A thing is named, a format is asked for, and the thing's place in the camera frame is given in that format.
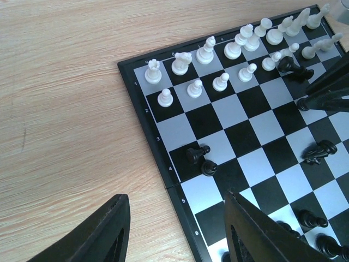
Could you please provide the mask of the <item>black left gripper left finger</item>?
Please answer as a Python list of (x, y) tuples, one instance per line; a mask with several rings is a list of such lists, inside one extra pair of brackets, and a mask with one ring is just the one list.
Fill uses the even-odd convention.
[(129, 197), (116, 194), (30, 261), (125, 261), (129, 232)]

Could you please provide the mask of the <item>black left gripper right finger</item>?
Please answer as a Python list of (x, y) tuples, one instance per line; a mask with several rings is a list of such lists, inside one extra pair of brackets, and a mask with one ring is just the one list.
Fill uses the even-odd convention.
[(239, 193), (226, 193), (224, 222), (230, 261), (330, 261)]

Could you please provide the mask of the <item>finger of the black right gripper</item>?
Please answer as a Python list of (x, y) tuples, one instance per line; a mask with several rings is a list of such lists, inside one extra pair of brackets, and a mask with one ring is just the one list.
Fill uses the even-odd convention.
[(306, 94), (312, 94), (327, 86), (331, 86), (336, 81), (344, 78), (348, 83), (348, 53), (345, 53), (337, 60), (324, 74), (311, 83), (305, 90)]
[(300, 111), (322, 110), (335, 112), (348, 112), (348, 99), (342, 95), (307, 96), (297, 101), (297, 108)]

